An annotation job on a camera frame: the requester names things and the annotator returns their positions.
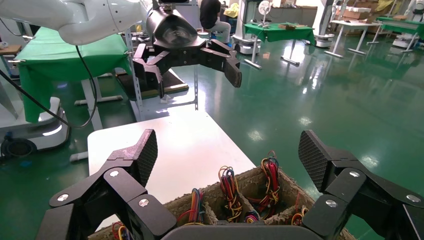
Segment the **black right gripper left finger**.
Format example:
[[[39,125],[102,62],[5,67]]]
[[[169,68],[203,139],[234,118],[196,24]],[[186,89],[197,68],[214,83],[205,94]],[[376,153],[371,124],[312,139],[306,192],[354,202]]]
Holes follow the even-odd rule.
[[[146,129],[133,146],[113,151],[100,169],[49,201],[49,237],[86,240],[117,216],[135,240],[159,240],[176,217],[146,189],[158,157],[156,133]]]

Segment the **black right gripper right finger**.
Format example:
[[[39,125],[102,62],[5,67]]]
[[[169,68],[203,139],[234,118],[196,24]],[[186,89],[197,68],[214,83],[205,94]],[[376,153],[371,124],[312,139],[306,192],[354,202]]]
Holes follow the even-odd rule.
[[[372,173],[312,130],[300,134],[298,157],[320,192],[302,224],[321,239],[336,239],[353,215],[386,240],[423,239],[424,198],[418,193]]]

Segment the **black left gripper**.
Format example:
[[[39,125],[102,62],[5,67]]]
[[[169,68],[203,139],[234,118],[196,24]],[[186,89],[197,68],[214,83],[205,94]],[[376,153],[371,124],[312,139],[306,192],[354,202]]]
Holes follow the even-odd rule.
[[[153,48],[145,43],[137,46],[132,58],[133,72],[150,89],[156,89],[161,99],[165,96],[163,73],[166,65],[181,67],[200,64],[224,73],[234,88],[241,87],[242,72],[237,51],[216,39],[206,46],[206,41],[198,36],[197,30],[177,10],[164,10],[162,7],[151,10],[146,20],[146,30]],[[154,53],[157,55],[148,60]]]

